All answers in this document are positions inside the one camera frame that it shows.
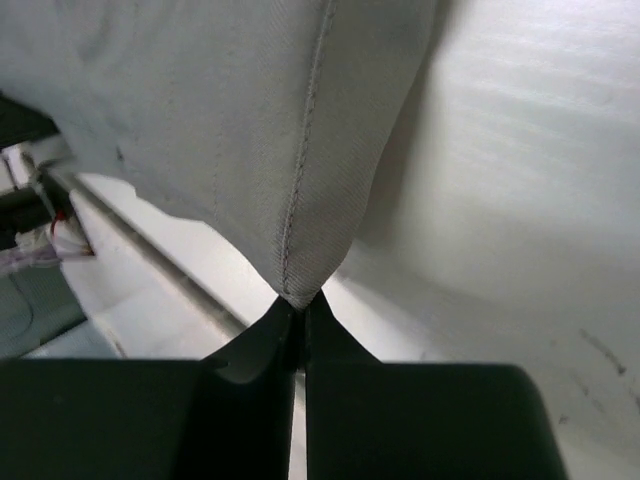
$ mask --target gray fabric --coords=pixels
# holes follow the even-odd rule
[[[432,3],[6,1],[0,88],[77,169],[212,225],[304,307],[352,241]]]

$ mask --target stitching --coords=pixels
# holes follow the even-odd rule
[[[318,94],[318,83],[320,79],[320,72],[324,61],[324,46],[326,44],[329,33],[331,33],[331,27],[333,25],[333,18],[336,15],[338,9],[338,0],[329,0],[327,10],[325,12],[324,19],[322,20],[322,28],[320,35],[318,36],[318,42],[316,44],[316,50],[314,54],[313,64],[311,66],[310,80],[309,80],[309,92],[306,100],[306,107],[304,113],[304,130],[302,137],[302,144],[300,151],[298,152],[298,158],[296,160],[296,176],[294,181],[293,192],[291,193],[291,200],[289,203],[289,209],[287,213],[287,222],[285,226],[285,232],[283,235],[283,256],[282,256],[282,292],[289,293],[289,248],[291,246],[291,230],[293,228],[293,217],[298,205],[298,199],[300,197],[300,185],[302,183],[302,176],[304,175],[304,166],[307,160],[307,153],[309,151],[309,138],[311,137],[311,124],[313,123],[313,113],[316,107],[316,97]]]

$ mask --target scuff mark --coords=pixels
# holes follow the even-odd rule
[[[578,377],[576,374],[572,374],[571,378],[576,383],[578,388],[580,388],[580,391],[582,392],[584,397],[589,399],[589,401],[591,402],[591,405],[593,405],[593,408],[598,410],[598,412],[600,412],[601,414],[605,415],[606,414],[606,410],[604,409],[604,405],[602,404],[602,402],[600,400],[591,397],[591,392],[589,390],[589,387],[587,385],[585,385],[585,383],[582,381],[582,379],[580,377]]]
[[[640,413],[640,394],[629,389],[629,395],[633,398],[633,401],[636,403],[636,407],[638,407],[638,413]]]
[[[128,358],[127,351],[122,346],[122,343],[120,343],[118,336],[108,327],[103,327],[102,331],[106,334],[109,340],[111,340],[111,344],[120,355],[120,358]]]
[[[595,398],[591,399],[591,405],[594,406],[594,408],[596,410],[598,410],[600,413],[602,413],[603,415],[605,414],[604,411],[604,405],[602,405],[602,403],[600,403],[598,400],[596,400]]]
[[[616,371],[618,372],[618,375],[622,376],[625,374],[625,372],[627,371],[627,367],[625,367],[622,364],[622,362],[616,356],[616,354],[613,353],[613,351],[609,347],[607,347],[604,343],[602,343],[602,341],[599,338],[594,337],[589,332],[587,332],[584,328],[580,329],[580,336],[584,338],[584,340],[589,345],[591,345],[593,348],[598,350],[604,356],[604,358],[609,360],[609,362],[615,367]]]

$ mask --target black plastic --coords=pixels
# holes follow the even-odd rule
[[[50,118],[0,95],[0,150],[56,133]]]
[[[0,472],[284,479],[300,368],[310,480],[566,478],[521,370],[381,363],[322,293],[302,315],[278,299],[201,362],[1,364]]]
[[[73,212],[69,193],[46,172],[40,176],[44,192],[56,212],[67,216]],[[31,187],[22,187],[0,195],[0,234],[13,238],[16,233],[25,233],[51,222],[51,212]],[[2,249],[11,248],[2,242]]]

